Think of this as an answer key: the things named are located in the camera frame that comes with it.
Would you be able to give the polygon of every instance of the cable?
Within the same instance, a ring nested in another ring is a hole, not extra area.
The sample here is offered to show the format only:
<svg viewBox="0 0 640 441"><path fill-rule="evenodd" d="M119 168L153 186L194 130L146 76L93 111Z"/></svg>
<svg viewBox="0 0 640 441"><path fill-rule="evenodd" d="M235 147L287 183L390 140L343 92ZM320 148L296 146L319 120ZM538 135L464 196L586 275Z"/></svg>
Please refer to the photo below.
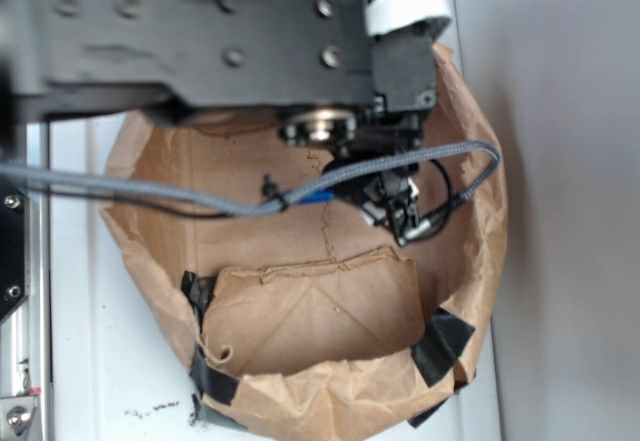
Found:
<svg viewBox="0 0 640 441"><path fill-rule="evenodd" d="M455 191L453 189L453 182L451 181L451 176L449 176L449 172L447 171L447 168L444 167L444 165L440 162L440 160L432 159L431 162L436 166L436 168L438 168L438 171L440 171L440 173L442 174L442 177L447 185L447 201L445 201L443 204L441 204L437 209L435 209L431 213L426 214L425 217L435 216L435 213L439 212L441 209L444 210L444 214L442 216L442 220L439 221L439 223L436 225L437 227L435 228L435 230L433 230L430 233L423 234L422 236L419 236L416 239L411 240L412 242L426 241L428 239L432 239L438 236L442 231L444 231L444 228L447 227L447 224L449 224L449 220L451 219L451 213L453 213L454 211L453 199L455 197Z"/></svg>
<svg viewBox="0 0 640 441"><path fill-rule="evenodd" d="M476 150L487 153L491 157L491 161L469 186L454 198L453 207L455 207L456 203L459 202L462 204L469 199L480 184L482 184L498 166L500 153L494 146L484 141L464 141L362 161L324 173L306 184L287 191L283 196L287 204L294 205L318 191L324 191L351 179L436 158L466 154ZM271 199L260 204L247 204L202 191L150 181L50 171L43 168L17 166L9 163L0 163L0 175L14 180L35 181L50 186L59 185L82 188L92 193L109 192L114 195L125 195L129 197L181 201L215 209L229 216L262 217L276 214L280 212L282 208L282 203L277 199Z"/></svg>
<svg viewBox="0 0 640 441"><path fill-rule="evenodd" d="M111 201L113 203L130 204L133 206L153 209L161 213L169 214L171 216L177 216L179 218L186 219L199 219L199 220L214 220L214 219L229 219L231 216L225 213L192 213L189 211L183 211L181 209L165 206L164 204L156 203L146 199L133 198L129 196L119 196L114 194L100 194L100 193L79 193L74 191L63 191L58 189L51 189L50 187L39 188L35 186L25 186L25 190L36 191L46 194L48 196L60 196L63 198L80 198L88 199L91 201Z"/></svg>

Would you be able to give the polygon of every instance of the brown paper bag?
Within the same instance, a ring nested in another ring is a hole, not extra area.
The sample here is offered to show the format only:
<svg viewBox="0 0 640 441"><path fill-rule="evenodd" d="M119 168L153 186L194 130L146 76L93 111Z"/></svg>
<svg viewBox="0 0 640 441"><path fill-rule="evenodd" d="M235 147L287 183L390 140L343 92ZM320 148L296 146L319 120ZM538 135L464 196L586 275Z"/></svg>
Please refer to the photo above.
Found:
<svg viewBox="0 0 640 441"><path fill-rule="evenodd" d="M436 59L439 102L426 144L497 145L451 52L437 46ZM286 188L317 176L329 160L324 151L284 147L272 128L224 135L161 130L131 113L107 174L259 202L265 173ZM476 153L443 161L457 189L487 162ZM444 201L442 180L428 164L414 180L422 209ZM506 250L502 167L440 236L404 249L340 202L263 219L194 221L125 205L106 206L102 214L182 363L194 379L202 372L229 387L210 396L199 385L204 405L250 432L292 441L362 440L429 410L456 383L473 379ZM202 332L180 289L185 271L218 276ZM434 345L438 335L428 336L437 332L434 320L452 317L470 328L464 343ZM431 350L450 358L436 377L427 366Z"/></svg>

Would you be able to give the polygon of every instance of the black mount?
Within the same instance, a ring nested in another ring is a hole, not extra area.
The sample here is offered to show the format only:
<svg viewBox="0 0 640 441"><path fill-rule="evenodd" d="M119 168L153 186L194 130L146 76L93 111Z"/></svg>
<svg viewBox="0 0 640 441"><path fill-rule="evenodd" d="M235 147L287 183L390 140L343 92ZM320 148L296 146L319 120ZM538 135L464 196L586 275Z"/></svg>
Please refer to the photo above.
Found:
<svg viewBox="0 0 640 441"><path fill-rule="evenodd" d="M0 324L27 298L25 198L0 182Z"/></svg>

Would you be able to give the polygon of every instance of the robotic arm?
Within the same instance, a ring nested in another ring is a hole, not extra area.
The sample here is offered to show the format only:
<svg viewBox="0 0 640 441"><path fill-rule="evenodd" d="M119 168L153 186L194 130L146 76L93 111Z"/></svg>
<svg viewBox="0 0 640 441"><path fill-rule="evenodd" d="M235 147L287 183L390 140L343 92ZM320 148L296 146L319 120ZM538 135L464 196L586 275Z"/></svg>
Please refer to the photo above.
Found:
<svg viewBox="0 0 640 441"><path fill-rule="evenodd" d="M286 145L329 150L333 181L314 186L405 245L442 227L475 189L453 193L448 182L447 203L421 216L411 182L419 161L484 149L494 158L484 177L497 163L488 145L420 150L437 101L433 43L450 21L444 0L1 1L0 175L10 179L64 184L6 162L24 121L141 109L158 125L192 126L238 123L233 113L249 111ZM293 204L264 188L282 208Z"/></svg>

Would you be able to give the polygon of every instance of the bolt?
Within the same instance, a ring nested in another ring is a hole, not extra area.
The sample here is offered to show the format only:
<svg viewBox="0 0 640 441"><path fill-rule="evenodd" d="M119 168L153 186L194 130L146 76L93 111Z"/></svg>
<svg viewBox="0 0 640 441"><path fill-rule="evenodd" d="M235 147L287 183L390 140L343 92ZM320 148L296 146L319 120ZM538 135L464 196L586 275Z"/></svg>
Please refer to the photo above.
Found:
<svg viewBox="0 0 640 441"><path fill-rule="evenodd" d="M17 298L18 296L20 296L20 293L22 291L20 290L20 288L18 286L12 286L9 289L7 289L7 293L9 294L9 296L11 296L12 298Z"/></svg>
<svg viewBox="0 0 640 441"><path fill-rule="evenodd" d="M318 0L316 9L325 18L333 16L333 3L329 0Z"/></svg>
<svg viewBox="0 0 640 441"><path fill-rule="evenodd" d="M120 0L116 3L116 12L127 19L135 19L140 16L139 0Z"/></svg>
<svg viewBox="0 0 640 441"><path fill-rule="evenodd" d="M54 8L58 14L67 18L75 18L80 14L80 1L78 0L56 0Z"/></svg>
<svg viewBox="0 0 640 441"><path fill-rule="evenodd" d="M218 0L218 4L226 13L235 13L238 10L238 0Z"/></svg>
<svg viewBox="0 0 640 441"><path fill-rule="evenodd" d="M436 93L432 89L425 89L418 95L418 105L424 108L433 108L436 105Z"/></svg>
<svg viewBox="0 0 640 441"><path fill-rule="evenodd" d="M17 194L10 194L4 198L4 205L9 209L22 209L22 198Z"/></svg>
<svg viewBox="0 0 640 441"><path fill-rule="evenodd" d="M234 68L239 68L244 64L244 52L239 48L229 48L222 53L224 62Z"/></svg>
<svg viewBox="0 0 640 441"><path fill-rule="evenodd" d="M329 68L335 69L340 66L340 48L337 46L327 46L322 51L322 62Z"/></svg>
<svg viewBox="0 0 640 441"><path fill-rule="evenodd" d="M22 406L16 406L7 414L7 424L14 431L26 426L29 421L31 421L31 413Z"/></svg>

